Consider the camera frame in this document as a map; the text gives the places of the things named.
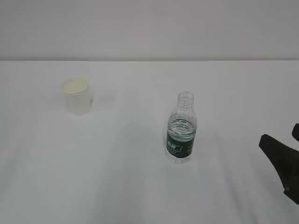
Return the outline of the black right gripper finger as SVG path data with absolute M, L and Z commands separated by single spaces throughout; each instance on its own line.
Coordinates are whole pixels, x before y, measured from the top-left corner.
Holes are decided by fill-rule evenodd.
M 292 130 L 292 136 L 296 141 L 299 141 L 299 124 L 295 124 Z
M 299 192 L 299 152 L 263 134 L 259 147 L 275 168 L 287 193 Z

